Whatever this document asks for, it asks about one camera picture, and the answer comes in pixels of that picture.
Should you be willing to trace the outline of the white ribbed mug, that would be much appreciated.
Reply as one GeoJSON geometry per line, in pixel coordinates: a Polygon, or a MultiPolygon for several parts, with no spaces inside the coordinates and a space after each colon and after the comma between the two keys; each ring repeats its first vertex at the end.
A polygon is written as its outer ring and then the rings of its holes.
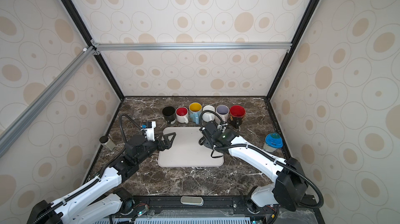
{"type": "Polygon", "coordinates": [[[204,122],[210,122],[215,120],[215,108],[212,105],[206,105],[203,108],[203,115],[202,115],[202,119],[204,122]]]}

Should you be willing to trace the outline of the black and white mug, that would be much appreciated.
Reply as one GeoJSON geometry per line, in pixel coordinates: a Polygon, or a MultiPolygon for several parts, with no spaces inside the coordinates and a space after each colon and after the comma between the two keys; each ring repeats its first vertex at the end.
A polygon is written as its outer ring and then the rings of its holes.
{"type": "Polygon", "coordinates": [[[162,109],[162,115],[168,125],[173,125],[176,122],[176,110],[173,106],[167,106],[162,109]]]}

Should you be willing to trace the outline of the pink iridescent mug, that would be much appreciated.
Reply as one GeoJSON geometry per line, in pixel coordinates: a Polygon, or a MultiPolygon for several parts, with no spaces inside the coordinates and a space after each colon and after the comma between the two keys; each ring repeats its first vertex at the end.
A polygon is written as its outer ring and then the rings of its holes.
{"type": "Polygon", "coordinates": [[[224,121],[228,122],[229,118],[229,107],[226,105],[219,105],[216,108],[216,114],[224,121]]]}

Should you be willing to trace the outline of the plain white mug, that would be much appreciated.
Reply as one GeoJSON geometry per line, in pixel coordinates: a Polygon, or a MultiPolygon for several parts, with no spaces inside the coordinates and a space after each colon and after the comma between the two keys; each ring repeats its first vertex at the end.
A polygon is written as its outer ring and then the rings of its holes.
{"type": "Polygon", "coordinates": [[[179,123],[188,124],[189,110],[186,107],[179,107],[176,109],[176,120],[179,123]]]}

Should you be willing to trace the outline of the black skull mug red inside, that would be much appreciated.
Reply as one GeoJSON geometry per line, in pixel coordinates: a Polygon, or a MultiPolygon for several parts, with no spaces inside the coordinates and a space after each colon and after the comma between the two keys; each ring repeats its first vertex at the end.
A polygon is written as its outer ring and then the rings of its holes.
{"type": "Polygon", "coordinates": [[[239,129],[243,123],[246,110],[240,105],[234,105],[229,109],[228,123],[235,129],[239,129]]]}

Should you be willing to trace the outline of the blue butterfly mug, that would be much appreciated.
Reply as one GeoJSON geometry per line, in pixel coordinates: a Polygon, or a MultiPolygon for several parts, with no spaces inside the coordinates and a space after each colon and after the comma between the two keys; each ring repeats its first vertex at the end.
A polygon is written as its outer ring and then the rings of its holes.
{"type": "Polygon", "coordinates": [[[202,105],[200,103],[191,103],[189,105],[189,117],[196,125],[200,124],[200,115],[202,113],[202,105]]]}

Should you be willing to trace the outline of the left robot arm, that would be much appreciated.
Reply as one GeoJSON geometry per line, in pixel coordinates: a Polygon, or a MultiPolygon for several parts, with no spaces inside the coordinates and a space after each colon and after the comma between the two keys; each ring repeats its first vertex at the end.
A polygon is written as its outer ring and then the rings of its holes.
{"type": "Polygon", "coordinates": [[[161,135],[155,141],[148,141],[143,135],[134,135],[125,143],[121,154],[109,165],[103,167],[94,179],[53,203],[43,200],[36,204],[31,211],[28,223],[66,224],[103,193],[129,179],[138,171],[139,164],[154,152],[170,149],[175,137],[176,133],[173,132],[161,135]]]}

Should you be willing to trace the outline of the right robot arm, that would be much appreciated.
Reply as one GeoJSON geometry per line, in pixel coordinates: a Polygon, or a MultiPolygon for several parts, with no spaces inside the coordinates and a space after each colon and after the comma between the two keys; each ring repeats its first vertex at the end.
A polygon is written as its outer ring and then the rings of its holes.
{"type": "Polygon", "coordinates": [[[309,183],[300,176],[303,170],[298,161],[274,156],[214,121],[200,126],[200,132],[203,134],[202,145],[247,162],[272,181],[270,185],[255,187],[244,198],[250,212],[257,213],[261,208],[275,204],[290,211],[300,207],[309,183]]]}

